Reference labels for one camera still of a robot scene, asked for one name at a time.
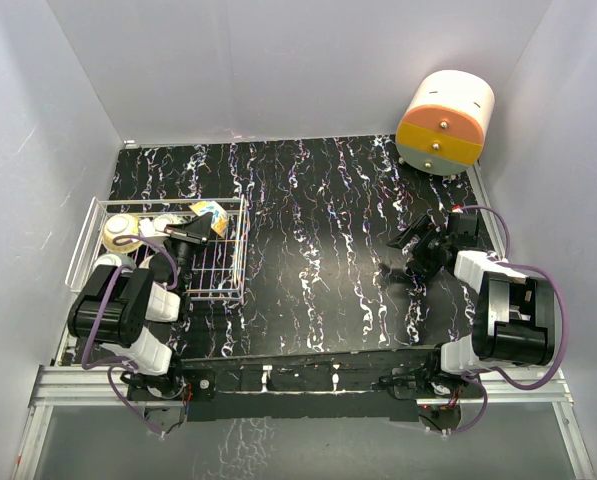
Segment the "yellow teal patterned bowl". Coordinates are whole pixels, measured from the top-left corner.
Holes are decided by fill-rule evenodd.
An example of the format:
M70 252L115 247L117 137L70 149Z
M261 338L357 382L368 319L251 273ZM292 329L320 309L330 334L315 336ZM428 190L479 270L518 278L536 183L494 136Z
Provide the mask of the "yellow teal patterned bowl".
M121 213L111 216L102 228L102 243L108 252L129 254L138 250L141 242L125 238L118 245L114 240L119 236L139 234L139 219L131 214Z

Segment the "orange blue floral bowl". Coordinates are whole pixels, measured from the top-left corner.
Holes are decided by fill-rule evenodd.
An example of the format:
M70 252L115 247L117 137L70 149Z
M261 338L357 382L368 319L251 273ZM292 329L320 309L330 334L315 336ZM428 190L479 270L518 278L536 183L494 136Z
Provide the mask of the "orange blue floral bowl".
M230 215L217 201L201 200L190 206L190 210L196 216L211 214L210 226L212 231L219 237L225 238L228 232Z

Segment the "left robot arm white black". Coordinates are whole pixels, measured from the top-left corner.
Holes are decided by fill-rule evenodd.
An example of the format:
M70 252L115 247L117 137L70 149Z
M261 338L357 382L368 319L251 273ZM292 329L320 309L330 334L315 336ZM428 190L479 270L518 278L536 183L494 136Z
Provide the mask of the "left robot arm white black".
M146 268L100 263L93 269L67 319L69 334L85 342L83 369L120 367L121 380L133 388L162 399L182 395L185 376L178 360L146 324L179 319L183 275L194 253L208 245L212 222L213 215L204 213L188 220L116 214L104 223L109 253L148 246L155 254Z

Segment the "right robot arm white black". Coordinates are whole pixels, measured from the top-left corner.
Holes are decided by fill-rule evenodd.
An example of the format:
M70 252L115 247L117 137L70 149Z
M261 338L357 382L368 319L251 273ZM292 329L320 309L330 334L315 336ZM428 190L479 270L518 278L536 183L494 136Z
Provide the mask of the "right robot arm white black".
M546 366L556 354L554 288L480 249L479 233L478 214L458 208L444 227L422 214L387 243L398 250L412 246L406 269L416 279L430 280L444 269L478 295L472 332L437 347L424 371L425 388L438 397L456 389L464 374Z

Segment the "orange flower bowl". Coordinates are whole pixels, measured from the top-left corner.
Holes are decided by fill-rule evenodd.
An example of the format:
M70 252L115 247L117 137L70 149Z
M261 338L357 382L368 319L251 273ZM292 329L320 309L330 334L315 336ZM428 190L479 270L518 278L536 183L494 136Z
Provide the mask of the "orange flower bowl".
M138 267L139 267L139 268L141 268L141 269L148 269L148 268L149 268L149 265L150 265L150 262L151 262L151 260L152 260L153 258L154 258L154 256L153 256L153 255L149 255L149 256L147 256L145 259L143 259L143 260L140 262L140 264L138 265Z

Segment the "blue patterned bowl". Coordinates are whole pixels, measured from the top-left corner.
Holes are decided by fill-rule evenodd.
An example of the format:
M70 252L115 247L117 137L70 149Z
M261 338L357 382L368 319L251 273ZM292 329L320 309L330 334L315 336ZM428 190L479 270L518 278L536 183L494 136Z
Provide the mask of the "blue patterned bowl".
M185 218L173 214L161 214L153 219L153 226L157 232L165 232L165 228L170 225L179 225L185 221Z

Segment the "grey bowl red rim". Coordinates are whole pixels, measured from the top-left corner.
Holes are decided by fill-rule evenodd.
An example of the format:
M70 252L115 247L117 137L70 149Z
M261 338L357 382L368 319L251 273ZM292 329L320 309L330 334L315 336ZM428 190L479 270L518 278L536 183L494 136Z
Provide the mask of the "grey bowl red rim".
M136 263L128 255L111 252L101 255L95 260L93 269L96 270L99 266L112 266L134 270Z

